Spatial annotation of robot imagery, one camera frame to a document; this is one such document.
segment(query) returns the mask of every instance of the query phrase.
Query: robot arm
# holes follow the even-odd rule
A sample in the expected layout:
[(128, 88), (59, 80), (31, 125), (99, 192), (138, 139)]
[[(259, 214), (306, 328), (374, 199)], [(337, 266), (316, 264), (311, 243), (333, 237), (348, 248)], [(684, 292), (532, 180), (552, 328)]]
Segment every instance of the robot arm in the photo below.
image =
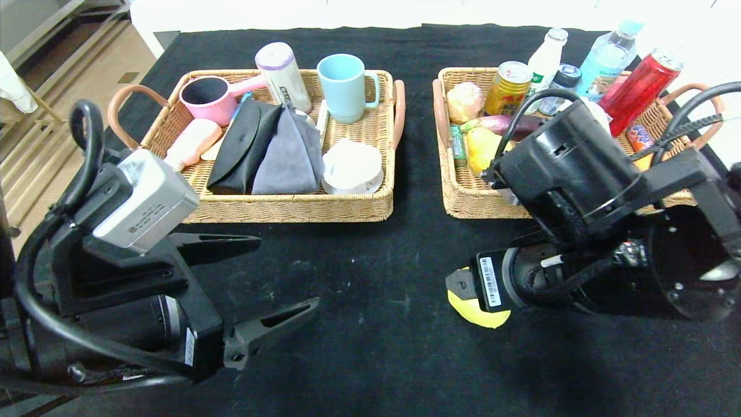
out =
[[(698, 95), (675, 115), (653, 150), (660, 153), (671, 143), (692, 108), (731, 91), (741, 91), (741, 82)], [(543, 91), (521, 109), (551, 93), (568, 95)], [(456, 282), (449, 277), (448, 288), (476, 285), (482, 309), (492, 313), (539, 306), (691, 320), (726, 317), (739, 291), (739, 190), (693, 147), (661, 163), (654, 158), (650, 169), (638, 171), (584, 103), (566, 98), (573, 104), (512, 151), (499, 153), (482, 175), (494, 188), (509, 188), (517, 196), (548, 242), (479, 254), (473, 269), (479, 280), (459, 273)], [(502, 150), (509, 136), (500, 143)], [(637, 214), (683, 189), (697, 207)]]
[(70, 124), (85, 163), (22, 249), (16, 296), (0, 301), (0, 386), (84, 395), (199, 382), (243, 370), (313, 316), (318, 299), (224, 323), (188, 266), (254, 250), (259, 239), (170, 234), (197, 204), (185, 179), (143, 149), (102, 163), (111, 157), (89, 102)]

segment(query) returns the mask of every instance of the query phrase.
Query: gray cloth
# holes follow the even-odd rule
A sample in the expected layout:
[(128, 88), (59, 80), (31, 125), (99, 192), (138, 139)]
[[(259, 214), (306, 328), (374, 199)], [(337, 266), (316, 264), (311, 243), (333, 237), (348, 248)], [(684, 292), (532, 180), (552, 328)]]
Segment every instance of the gray cloth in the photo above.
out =
[(324, 174), (319, 131), (293, 106), (283, 106), (278, 128), (255, 174), (252, 194), (309, 194)]

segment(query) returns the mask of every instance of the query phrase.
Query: table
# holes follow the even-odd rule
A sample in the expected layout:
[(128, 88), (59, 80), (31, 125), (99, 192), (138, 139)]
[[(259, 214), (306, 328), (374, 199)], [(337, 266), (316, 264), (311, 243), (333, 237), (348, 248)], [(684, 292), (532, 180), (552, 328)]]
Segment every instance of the table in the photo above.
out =
[[(382, 223), (185, 227), (264, 239), (257, 252), (194, 268), (225, 318), (317, 295), (319, 313), (244, 373), (79, 398), (50, 416), (738, 416), (739, 314), (696, 324), (530, 311), (490, 330), (448, 305), (448, 273), (534, 223), (446, 215), (431, 81), (447, 66), (525, 61), (544, 33), (488, 25), (178, 36), (142, 82), (164, 95), (190, 70), (253, 68), (273, 41), (290, 44), (304, 68), (347, 52), (403, 79), (394, 213)], [(599, 33), (569, 34), (564, 61), (580, 62)], [(157, 112), (135, 96), (121, 123), (141, 139)]]

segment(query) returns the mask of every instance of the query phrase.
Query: barcode label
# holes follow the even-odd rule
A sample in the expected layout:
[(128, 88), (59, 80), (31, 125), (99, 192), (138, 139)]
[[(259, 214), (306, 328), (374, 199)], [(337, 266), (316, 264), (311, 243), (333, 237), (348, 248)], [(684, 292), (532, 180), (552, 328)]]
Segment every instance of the barcode label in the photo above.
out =
[(486, 298), (489, 307), (502, 305), (502, 299), (499, 297), (499, 287), (496, 284), (496, 275), (494, 274), (494, 265), (490, 257), (483, 257), (479, 260), (481, 265), (481, 275), (484, 278), (484, 287), (486, 289)]

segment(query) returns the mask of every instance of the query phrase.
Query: leather basket handle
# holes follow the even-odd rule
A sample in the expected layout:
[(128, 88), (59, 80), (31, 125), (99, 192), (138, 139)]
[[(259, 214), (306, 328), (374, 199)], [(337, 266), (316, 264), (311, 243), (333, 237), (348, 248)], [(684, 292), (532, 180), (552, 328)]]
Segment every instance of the leather basket handle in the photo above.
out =
[(407, 113), (407, 101), (405, 96), (404, 82), (400, 79), (393, 82), (393, 97), (396, 100), (396, 116), (393, 119), (393, 143), (391, 147), (396, 149), (402, 139), (404, 121)]
[[(677, 97), (681, 96), (682, 94), (686, 93), (690, 90), (700, 90), (705, 91), (709, 87), (705, 84), (702, 84), (700, 82), (694, 82), (692, 84), (684, 85), (680, 88), (677, 88), (675, 91), (667, 94), (666, 96), (658, 99), (659, 104), (661, 105), (667, 105), (668, 103), (673, 102)], [(711, 103), (713, 103), (713, 107), (715, 108), (715, 112), (720, 114), (721, 112), (725, 111), (725, 103), (720, 99), (720, 96), (715, 96), (712, 99), (710, 99)], [(708, 131), (705, 132), (701, 137), (698, 137), (694, 141), (692, 141), (692, 146), (695, 148), (702, 148), (705, 146), (708, 141), (716, 134), (718, 133), (718, 130), (722, 127), (723, 122), (718, 122), (712, 125)]]
[(142, 93), (147, 94), (149, 97), (152, 97), (154, 101), (158, 102), (162, 107), (170, 107), (170, 103), (168, 103), (163, 96), (160, 96), (159, 94), (155, 93), (154, 90), (149, 87), (145, 87), (144, 85), (127, 85), (121, 90), (118, 90), (118, 92), (113, 95), (110, 103), (108, 103), (108, 124), (110, 125), (111, 130), (113, 130), (113, 133), (115, 133), (116, 136), (118, 136), (119, 139), (124, 143), (124, 145), (126, 145), (132, 151), (138, 149), (139, 144), (124, 130), (124, 128), (121, 126), (121, 123), (119, 123), (119, 110), (121, 110), (121, 106), (123, 105), (124, 101), (126, 101), (126, 99), (129, 98), (132, 93), (135, 93), (137, 91), (141, 91)]
[(432, 81), (433, 107), (435, 110), (435, 125), (437, 136), (443, 148), (448, 147), (451, 124), (448, 121), (448, 104), (445, 102), (445, 89), (439, 79)]

